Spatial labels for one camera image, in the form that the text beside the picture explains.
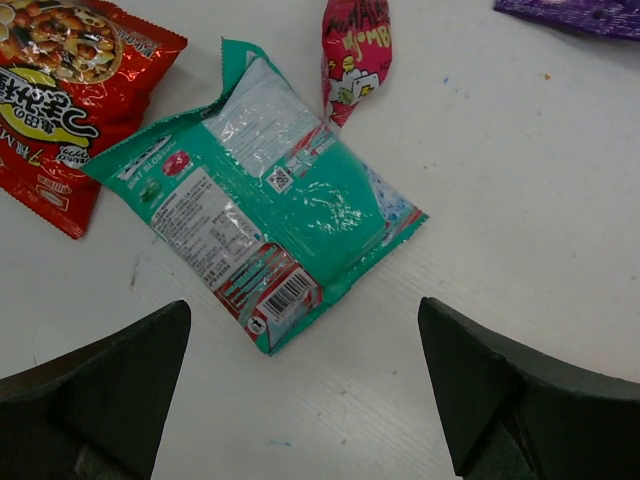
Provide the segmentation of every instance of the qr code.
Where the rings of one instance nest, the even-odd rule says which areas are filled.
[[[278,193],[284,192],[293,183],[293,178],[283,168],[276,167],[271,175],[269,175],[269,183]]]

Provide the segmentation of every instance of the teal snack bag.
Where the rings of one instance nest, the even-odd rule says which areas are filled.
[[[223,93],[83,171],[200,275],[264,353],[327,311],[427,219],[297,98],[255,45],[223,40]]]

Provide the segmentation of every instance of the barcode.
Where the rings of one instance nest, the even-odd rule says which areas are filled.
[[[293,178],[285,169],[276,167],[273,173],[269,175],[269,183],[276,192],[282,193],[293,183]]]
[[[298,269],[287,278],[258,307],[269,317],[281,318],[289,309],[300,303],[309,290],[316,287],[315,282],[302,270]]]

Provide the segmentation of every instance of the nutrition label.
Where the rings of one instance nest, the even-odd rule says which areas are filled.
[[[320,120],[263,58],[255,59],[220,114],[204,126],[254,177],[262,177]]]
[[[160,205],[151,226],[212,290],[262,246],[258,228],[202,168]]]

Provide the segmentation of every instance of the printed logo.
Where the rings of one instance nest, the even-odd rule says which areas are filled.
[[[162,166],[162,172],[167,177],[175,177],[191,163],[189,154],[184,150],[180,150],[171,155]]]
[[[381,23],[389,23],[389,6],[380,0],[357,0],[352,2],[353,8],[348,15],[344,15],[343,10],[339,17],[329,20],[324,36],[327,37],[333,31],[341,34],[349,30],[362,30],[368,23],[370,27],[377,27]]]
[[[131,160],[124,170],[118,175],[118,179],[128,182],[138,171],[138,169],[151,157],[153,157],[156,153],[158,153],[162,147],[164,147],[169,140],[171,140],[172,135],[167,135],[166,137],[160,138],[156,143],[147,148],[142,155]]]
[[[118,38],[124,41],[127,45],[131,45],[136,52],[145,58],[151,58],[153,54],[156,53],[159,46],[156,42],[148,39],[138,32],[118,30]]]
[[[76,147],[75,145],[63,145],[56,155],[56,160],[70,168],[82,168],[89,163],[91,157],[84,148]]]
[[[71,187],[69,187],[68,185],[64,185],[63,183],[51,180],[44,175],[38,174],[38,181],[49,190],[53,190],[56,193],[61,193],[62,195],[69,195],[72,192]]]
[[[69,210],[69,199],[65,197],[61,197],[53,190],[49,190],[48,188],[43,187],[42,185],[36,185],[36,192],[47,200],[50,204],[54,205],[58,209],[66,212]]]
[[[142,203],[151,203],[153,202],[158,195],[162,193],[162,185],[160,185],[155,180],[149,180],[142,187],[142,191],[140,192],[140,201]]]
[[[0,68],[0,116],[28,138],[87,149],[100,132],[82,122],[87,112],[73,105],[49,75],[30,68]]]
[[[251,317],[247,322],[247,328],[254,335],[262,335],[267,330],[267,324],[260,317]]]

